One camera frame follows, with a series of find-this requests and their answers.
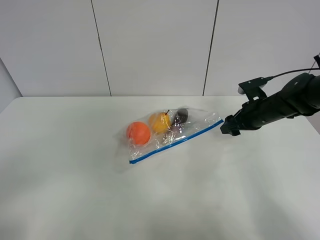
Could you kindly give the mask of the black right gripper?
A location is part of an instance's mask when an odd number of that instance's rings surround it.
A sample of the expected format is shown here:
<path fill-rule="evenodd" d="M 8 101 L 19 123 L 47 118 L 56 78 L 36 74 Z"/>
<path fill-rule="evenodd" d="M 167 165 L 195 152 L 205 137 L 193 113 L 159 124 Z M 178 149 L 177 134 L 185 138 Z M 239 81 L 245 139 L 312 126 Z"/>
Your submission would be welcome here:
<path fill-rule="evenodd" d="M 261 120 L 257 117 L 259 102 L 245 102 L 242 108 L 234 115 L 225 118 L 220 127 L 223 135 L 233 137 L 241 134 L 240 130 L 258 130 L 262 127 Z"/>

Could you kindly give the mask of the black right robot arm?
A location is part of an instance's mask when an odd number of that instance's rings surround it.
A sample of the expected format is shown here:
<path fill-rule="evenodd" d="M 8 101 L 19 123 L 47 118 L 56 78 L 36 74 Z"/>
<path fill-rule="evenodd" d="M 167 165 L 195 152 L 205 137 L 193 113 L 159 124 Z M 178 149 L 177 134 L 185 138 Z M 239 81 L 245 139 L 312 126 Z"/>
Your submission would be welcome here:
<path fill-rule="evenodd" d="M 302 73 L 280 91 L 267 96 L 261 86 L 274 77 L 258 77 L 238 84 L 248 101 L 234 115 L 225 118 L 222 134 L 238 136 L 241 131 L 255 131 L 282 119 L 309 117 L 320 111 L 320 77 Z"/>

